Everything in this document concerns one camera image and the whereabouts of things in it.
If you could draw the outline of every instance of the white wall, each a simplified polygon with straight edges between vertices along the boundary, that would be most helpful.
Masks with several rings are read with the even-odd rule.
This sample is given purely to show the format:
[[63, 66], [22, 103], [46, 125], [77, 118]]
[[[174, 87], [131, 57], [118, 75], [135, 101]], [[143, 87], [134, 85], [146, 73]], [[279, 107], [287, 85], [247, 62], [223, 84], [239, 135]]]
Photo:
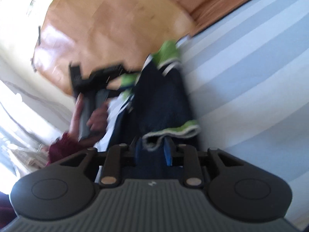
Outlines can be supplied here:
[[[39, 74], [34, 74], [34, 79], [37, 77], [37, 79], [40, 81], [43, 81], [44, 79]], [[27, 81], [25, 81], [20, 75], [18, 75], [1, 57], [0, 57], [0, 80], [9, 81], [11, 83], [16, 84], [17, 86], [21, 87], [26, 92], [37, 96], [42, 99], [50, 100], [52, 101], [53, 97], [50, 97], [49, 93], [42, 94], [38, 90], [34, 89], [33, 86], [31, 86]], [[56, 113], [54, 113], [50, 108], [46, 107], [46, 104], [43, 104], [37, 100], [34, 100], [26, 95], [24, 95], [22, 92], [20, 92], [18, 89], [8, 85], [8, 87], [14, 92], [14, 93], [20, 93], [23, 102], [27, 104], [31, 109], [33, 109], [35, 112], [37, 112], [41, 117], [46, 119], [49, 123], [51, 123], [53, 126], [58, 128], [60, 131], [66, 131], [69, 127], [69, 121], [72, 116], [71, 110], [67, 109], [66, 107], [51, 107], [54, 111], [56, 111], [58, 114], [61, 114], [64, 119], [57, 116]], [[58, 93], [59, 95], [62, 95], [63, 97], [66, 97], [63, 95], [63, 93], [58, 90], [56, 87], [53, 88], [54, 92]]]

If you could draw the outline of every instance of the bed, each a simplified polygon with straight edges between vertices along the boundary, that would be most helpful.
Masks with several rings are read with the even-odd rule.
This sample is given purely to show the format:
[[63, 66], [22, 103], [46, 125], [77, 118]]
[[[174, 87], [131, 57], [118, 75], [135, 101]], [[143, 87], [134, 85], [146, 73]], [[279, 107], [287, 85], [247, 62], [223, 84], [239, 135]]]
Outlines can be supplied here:
[[202, 149], [278, 175], [309, 223], [309, 0], [251, 0], [179, 47]]

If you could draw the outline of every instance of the person's arm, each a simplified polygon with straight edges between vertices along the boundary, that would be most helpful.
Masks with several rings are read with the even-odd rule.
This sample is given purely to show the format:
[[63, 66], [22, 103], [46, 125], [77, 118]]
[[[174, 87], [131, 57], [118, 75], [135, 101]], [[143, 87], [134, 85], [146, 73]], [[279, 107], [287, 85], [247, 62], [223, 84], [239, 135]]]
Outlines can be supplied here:
[[74, 154], [85, 148], [93, 147], [106, 133], [107, 127], [107, 109], [108, 106], [104, 103], [100, 108], [96, 109], [87, 125], [90, 127], [91, 131], [95, 131], [98, 135], [78, 141], [79, 138], [79, 121], [81, 116], [81, 111], [83, 108], [83, 96], [80, 94], [77, 98], [75, 110], [70, 124], [70, 129], [67, 133], [64, 133], [62, 138], [57, 140], [56, 143], [49, 147], [48, 157], [50, 163], [54, 163], [60, 159], [63, 159], [71, 154]]

